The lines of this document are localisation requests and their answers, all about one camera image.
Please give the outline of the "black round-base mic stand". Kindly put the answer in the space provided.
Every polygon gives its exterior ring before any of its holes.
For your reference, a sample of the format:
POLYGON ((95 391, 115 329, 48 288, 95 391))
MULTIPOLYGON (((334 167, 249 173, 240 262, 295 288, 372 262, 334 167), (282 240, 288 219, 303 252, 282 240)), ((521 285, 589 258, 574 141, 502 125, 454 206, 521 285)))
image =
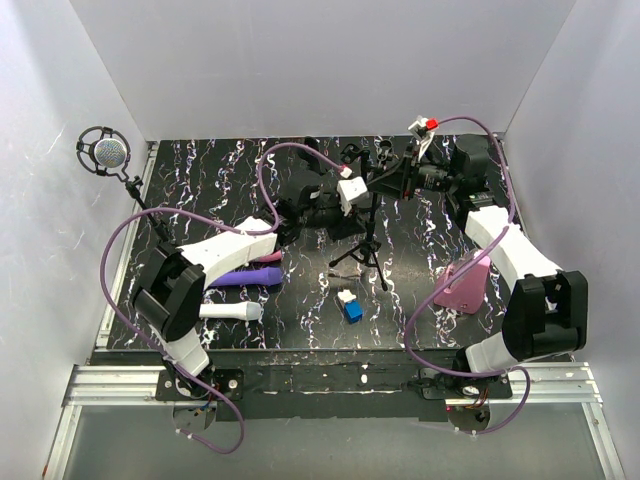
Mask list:
POLYGON ((324 161, 321 161, 317 155, 311 153, 311 150, 315 152, 320 151, 320 142, 318 139, 312 136, 306 136, 303 140, 304 148, 296 148, 297 156, 306 163, 307 168, 313 173, 323 176, 328 172, 328 167, 324 161))

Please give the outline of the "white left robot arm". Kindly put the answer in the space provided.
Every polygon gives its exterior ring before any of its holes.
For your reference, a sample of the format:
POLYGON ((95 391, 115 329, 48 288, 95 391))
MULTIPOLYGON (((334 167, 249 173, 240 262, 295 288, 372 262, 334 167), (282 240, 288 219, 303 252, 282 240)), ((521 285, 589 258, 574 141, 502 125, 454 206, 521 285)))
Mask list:
POLYGON ((204 317, 207 287, 237 268, 294 243, 304 229, 324 230, 336 240, 364 232, 357 204, 369 195, 360 176, 344 176, 336 189, 323 190, 313 173, 300 186, 267 204, 259 214, 197 243, 159 243, 136 283, 131 306, 160 340, 164 354, 180 372, 178 387, 193 400, 213 386, 211 361, 195 325, 204 317))

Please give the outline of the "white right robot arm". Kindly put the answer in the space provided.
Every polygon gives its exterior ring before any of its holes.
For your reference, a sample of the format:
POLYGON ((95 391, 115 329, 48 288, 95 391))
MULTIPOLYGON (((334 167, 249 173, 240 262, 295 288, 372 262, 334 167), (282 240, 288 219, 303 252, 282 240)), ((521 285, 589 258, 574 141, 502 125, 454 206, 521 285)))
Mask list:
POLYGON ((465 134, 455 141, 447 167, 421 166, 403 175, 401 185, 434 190, 439 176, 451 216, 479 252, 442 283, 434 295, 469 276, 489 258, 511 289, 500 332, 458 351, 453 368, 424 361, 425 367, 453 376, 454 389, 475 397, 497 376, 528 360, 582 349, 587 340, 588 282, 579 271, 564 271, 547 259, 513 223, 515 208, 499 206, 486 185, 491 135, 465 134))

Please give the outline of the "white handheld microphone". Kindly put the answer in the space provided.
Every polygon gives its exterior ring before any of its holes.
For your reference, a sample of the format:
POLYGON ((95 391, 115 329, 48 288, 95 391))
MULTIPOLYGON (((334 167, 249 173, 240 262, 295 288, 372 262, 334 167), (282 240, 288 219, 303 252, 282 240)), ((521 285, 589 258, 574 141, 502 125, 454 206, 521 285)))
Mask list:
POLYGON ((262 314, 262 305, 251 301, 225 304, 208 303, 202 304, 199 309, 199 317, 203 319, 256 321, 261 318, 262 314))

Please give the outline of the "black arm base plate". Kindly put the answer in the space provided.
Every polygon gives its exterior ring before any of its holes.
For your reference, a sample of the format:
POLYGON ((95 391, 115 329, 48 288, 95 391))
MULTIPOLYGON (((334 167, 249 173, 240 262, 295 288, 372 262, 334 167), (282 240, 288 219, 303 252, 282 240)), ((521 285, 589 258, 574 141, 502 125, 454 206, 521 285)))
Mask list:
POLYGON ((229 398, 247 420, 415 418, 447 420, 445 402, 470 404, 478 388, 434 380, 412 362, 338 361, 207 369, 202 381, 229 398))

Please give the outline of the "black stand with purple mic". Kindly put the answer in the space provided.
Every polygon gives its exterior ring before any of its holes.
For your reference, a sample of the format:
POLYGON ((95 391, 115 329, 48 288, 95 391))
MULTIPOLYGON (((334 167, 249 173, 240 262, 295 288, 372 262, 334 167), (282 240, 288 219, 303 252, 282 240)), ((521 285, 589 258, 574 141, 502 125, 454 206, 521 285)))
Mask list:
POLYGON ((369 175, 373 171, 374 167, 369 149, 361 148, 353 143, 349 143, 340 153, 340 160, 347 166, 357 165, 359 167, 360 176, 365 181, 368 181, 369 175))

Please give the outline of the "purple handheld microphone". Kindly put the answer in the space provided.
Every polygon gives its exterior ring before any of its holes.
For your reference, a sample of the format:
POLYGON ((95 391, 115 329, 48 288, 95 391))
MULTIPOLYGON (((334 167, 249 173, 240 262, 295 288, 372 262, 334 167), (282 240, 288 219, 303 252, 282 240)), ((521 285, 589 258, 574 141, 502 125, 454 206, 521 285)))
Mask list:
POLYGON ((210 283, 211 287, 274 286, 282 282, 283 273, 279 267, 264 267, 257 270, 242 270, 226 273, 210 283))

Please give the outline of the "pink handheld microphone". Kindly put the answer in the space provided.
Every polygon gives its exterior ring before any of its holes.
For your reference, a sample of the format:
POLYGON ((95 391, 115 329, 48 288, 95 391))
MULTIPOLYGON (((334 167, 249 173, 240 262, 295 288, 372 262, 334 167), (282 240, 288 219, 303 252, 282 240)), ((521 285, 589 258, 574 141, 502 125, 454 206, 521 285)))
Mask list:
POLYGON ((269 255, 265 255, 254 260, 254 263, 274 263, 282 260, 282 252, 280 250, 275 251, 269 255))

